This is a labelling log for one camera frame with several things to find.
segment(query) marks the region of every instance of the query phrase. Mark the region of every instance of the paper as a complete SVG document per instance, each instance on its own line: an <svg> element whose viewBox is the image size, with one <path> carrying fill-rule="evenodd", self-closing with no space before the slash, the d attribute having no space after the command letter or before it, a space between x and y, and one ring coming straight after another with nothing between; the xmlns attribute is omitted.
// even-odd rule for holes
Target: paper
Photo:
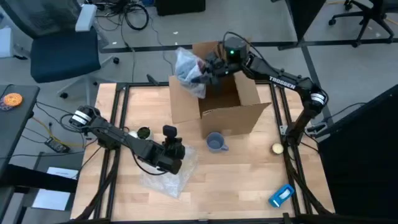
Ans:
<svg viewBox="0 0 398 224"><path fill-rule="evenodd" d="M71 169L49 167L47 173L53 175L59 175L62 177L68 177L71 179L72 178L76 179L78 171ZM40 189L36 195L32 207L64 211L67 206L69 196L70 193L68 192L57 192L54 190Z"/></svg>

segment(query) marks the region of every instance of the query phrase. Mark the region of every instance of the plastic bag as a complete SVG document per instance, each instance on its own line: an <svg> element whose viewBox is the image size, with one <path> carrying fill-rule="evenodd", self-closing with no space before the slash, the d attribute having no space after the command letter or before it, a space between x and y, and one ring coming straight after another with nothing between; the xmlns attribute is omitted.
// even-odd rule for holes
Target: plastic bag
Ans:
<svg viewBox="0 0 398 224"><path fill-rule="evenodd" d="M206 96L206 85L202 83L191 83L193 78L202 76L200 65L204 61L194 55L189 50L178 48L176 51L177 62L175 63L175 73L181 86L186 88L194 96L204 99Z"/></svg>
<svg viewBox="0 0 398 224"><path fill-rule="evenodd" d="M163 194L178 198L192 176L198 163L198 154L196 150L190 146L185 146L185 157L178 174L174 175L166 173L164 175L150 175L141 172L140 183L150 189L154 189ZM140 164L145 170L157 173L155 168L147 164Z"/></svg>

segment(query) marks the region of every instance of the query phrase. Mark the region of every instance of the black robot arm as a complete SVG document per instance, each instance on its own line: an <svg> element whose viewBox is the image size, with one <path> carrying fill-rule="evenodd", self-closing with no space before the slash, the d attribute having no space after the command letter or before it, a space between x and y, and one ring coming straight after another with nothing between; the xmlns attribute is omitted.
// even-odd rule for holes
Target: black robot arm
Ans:
<svg viewBox="0 0 398 224"><path fill-rule="evenodd" d="M225 59L214 52L206 58L204 76L194 78L193 83L217 85L218 79L242 71L252 80L270 81L278 86L296 91L302 100L304 110L296 120L287 127L285 137L289 142L299 143L304 129L311 119L321 113L328 97L310 78L295 76L270 66L263 57L258 57L247 49L247 42L238 37L231 37L223 44Z"/></svg>
<svg viewBox="0 0 398 224"><path fill-rule="evenodd" d="M132 156L156 167L159 171L177 174L181 168L181 160L185 156L182 139L176 138L177 129L164 126L166 139L162 144L152 140L135 138L107 122L100 111L91 106L81 106L70 118L69 123L82 133L93 133L98 138L98 144L107 149L118 149L121 145L131 150Z"/></svg>

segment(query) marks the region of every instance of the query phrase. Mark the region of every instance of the office chair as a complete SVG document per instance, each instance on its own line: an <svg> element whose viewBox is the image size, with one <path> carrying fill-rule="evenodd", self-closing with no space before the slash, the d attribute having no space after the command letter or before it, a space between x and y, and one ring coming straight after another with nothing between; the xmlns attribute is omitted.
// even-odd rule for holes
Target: office chair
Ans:
<svg viewBox="0 0 398 224"><path fill-rule="evenodd" d="M353 47L358 47L361 45L361 38L369 24L369 21L373 19L380 26L382 26L389 34L390 37L386 40L387 44L391 44L394 38L394 32L387 25L384 19L387 17L386 13L388 12L398 12L398 1L397 0L370 0L373 3L373 7L369 8L360 2L354 0L346 0L345 1L345 9L349 11L353 4L358 6L362 11L359 12L348 12L343 14L334 15L329 21L329 25L336 24L336 18L339 17L353 17L353 16L362 16L363 20L359 23L362 25L361 32L359 33L356 42L353 43Z"/></svg>
<svg viewBox="0 0 398 224"><path fill-rule="evenodd" d="M30 74L37 83L48 83L81 77L58 91L61 98L78 83L84 83L90 105L90 87L115 82L94 74L113 56L100 62L98 35L93 27L96 6L79 5L75 0L0 0L0 6L21 31L33 38L28 57Z"/></svg>

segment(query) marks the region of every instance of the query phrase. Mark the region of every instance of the gray mug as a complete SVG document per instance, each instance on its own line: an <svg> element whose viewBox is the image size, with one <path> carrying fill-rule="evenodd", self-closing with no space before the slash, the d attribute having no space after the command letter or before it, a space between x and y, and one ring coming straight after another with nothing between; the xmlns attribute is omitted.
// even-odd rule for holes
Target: gray mug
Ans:
<svg viewBox="0 0 398 224"><path fill-rule="evenodd" d="M206 144L211 152L229 150L229 147L225 144L224 137L220 133L210 133L206 138Z"/></svg>

